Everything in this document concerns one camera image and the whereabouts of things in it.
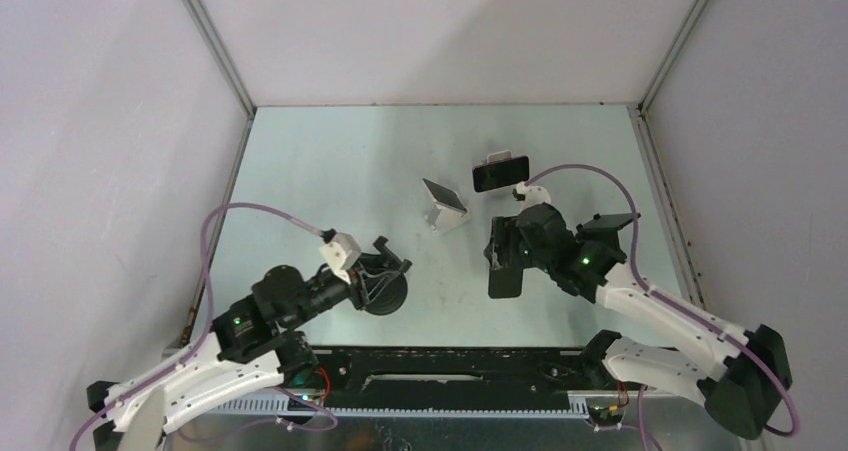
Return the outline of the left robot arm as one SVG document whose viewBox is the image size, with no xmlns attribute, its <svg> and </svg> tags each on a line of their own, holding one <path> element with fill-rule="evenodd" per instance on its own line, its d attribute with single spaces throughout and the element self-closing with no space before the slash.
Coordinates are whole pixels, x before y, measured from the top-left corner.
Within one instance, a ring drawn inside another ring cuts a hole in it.
<svg viewBox="0 0 848 451">
<path fill-rule="evenodd" d="M 89 408 L 104 423 L 92 432 L 98 450 L 116 450 L 151 393 L 163 393 L 161 435 L 254 391 L 302 388 L 318 372 L 318 358 L 301 326 L 348 301 L 376 316 L 397 311 L 408 293 L 412 263 L 393 253 L 387 238 L 364 253 L 348 235 L 327 233 L 325 262 L 310 278 L 289 265 L 268 270 L 250 293 L 211 321 L 204 337 L 154 369 L 123 383 L 96 381 Z"/>
</svg>

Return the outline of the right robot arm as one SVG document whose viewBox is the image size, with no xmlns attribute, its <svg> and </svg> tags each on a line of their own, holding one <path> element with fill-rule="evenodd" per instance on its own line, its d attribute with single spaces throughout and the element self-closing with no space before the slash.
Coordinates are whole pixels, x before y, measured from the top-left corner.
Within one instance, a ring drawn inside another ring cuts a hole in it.
<svg viewBox="0 0 848 451">
<path fill-rule="evenodd" d="M 630 214 L 595 215 L 571 232 L 549 203 L 493 218 L 483 251 L 490 298 L 519 297 L 524 271 L 538 269 L 565 293 L 630 317 L 671 348 L 602 330 L 581 354 L 588 385 L 644 384 L 703 407 L 739 438 L 758 439 L 792 385 L 783 337 L 764 324 L 748 330 L 718 318 L 635 273 L 618 238 L 634 220 Z"/>
</svg>

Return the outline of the black phone stand round base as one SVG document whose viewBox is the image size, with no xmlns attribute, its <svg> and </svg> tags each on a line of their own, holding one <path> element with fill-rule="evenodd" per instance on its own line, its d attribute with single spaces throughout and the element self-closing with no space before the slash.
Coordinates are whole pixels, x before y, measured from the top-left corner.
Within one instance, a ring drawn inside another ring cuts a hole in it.
<svg viewBox="0 0 848 451">
<path fill-rule="evenodd" d="M 361 284 L 365 292 L 361 309 L 375 316 L 387 316 L 398 311 L 408 296 L 406 277 L 395 271 L 365 271 Z"/>
</svg>

